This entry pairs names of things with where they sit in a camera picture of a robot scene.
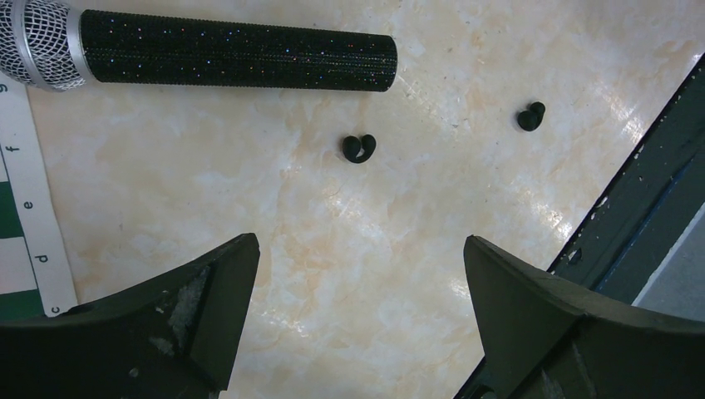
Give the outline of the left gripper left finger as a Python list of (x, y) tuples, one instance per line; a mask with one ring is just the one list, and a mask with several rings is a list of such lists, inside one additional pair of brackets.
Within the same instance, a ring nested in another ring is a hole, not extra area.
[(2, 323), (2, 397), (218, 397), (229, 386), (259, 256), (255, 234), (241, 234), (54, 318)]

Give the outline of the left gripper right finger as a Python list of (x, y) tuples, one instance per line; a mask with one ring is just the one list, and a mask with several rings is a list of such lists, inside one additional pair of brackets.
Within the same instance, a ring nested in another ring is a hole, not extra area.
[(607, 298), (479, 236), (464, 262), (484, 357), (459, 397), (703, 397), (703, 323)]

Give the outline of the green white chessboard mat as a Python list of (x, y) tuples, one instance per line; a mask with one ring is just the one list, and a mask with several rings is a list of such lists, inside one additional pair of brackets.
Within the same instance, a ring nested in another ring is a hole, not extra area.
[(77, 305), (27, 89), (1, 78), (1, 320)]

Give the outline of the black earbud front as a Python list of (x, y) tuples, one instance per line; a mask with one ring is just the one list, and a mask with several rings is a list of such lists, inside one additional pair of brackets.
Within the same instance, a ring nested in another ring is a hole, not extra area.
[(516, 122), (523, 131), (535, 131), (540, 127), (545, 115), (545, 104), (541, 101), (531, 103), (516, 116)]

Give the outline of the black earbud near microphone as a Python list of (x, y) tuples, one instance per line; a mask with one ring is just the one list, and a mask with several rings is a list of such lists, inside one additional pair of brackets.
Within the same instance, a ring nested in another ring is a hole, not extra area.
[(343, 157), (353, 164), (361, 164), (369, 160), (377, 148), (377, 140), (373, 135), (356, 137), (349, 135), (341, 144)]

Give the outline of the black silver microphone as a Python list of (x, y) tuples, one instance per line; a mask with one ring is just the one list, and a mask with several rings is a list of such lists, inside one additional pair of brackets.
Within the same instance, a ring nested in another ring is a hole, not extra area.
[(57, 92), (93, 81), (384, 92), (397, 46), (376, 34), (4, 1), (1, 70)]

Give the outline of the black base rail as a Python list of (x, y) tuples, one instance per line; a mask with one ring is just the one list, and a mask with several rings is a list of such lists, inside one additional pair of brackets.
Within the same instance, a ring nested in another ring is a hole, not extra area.
[(704, 203), (699, 59), (549, 271), (632, 304)]

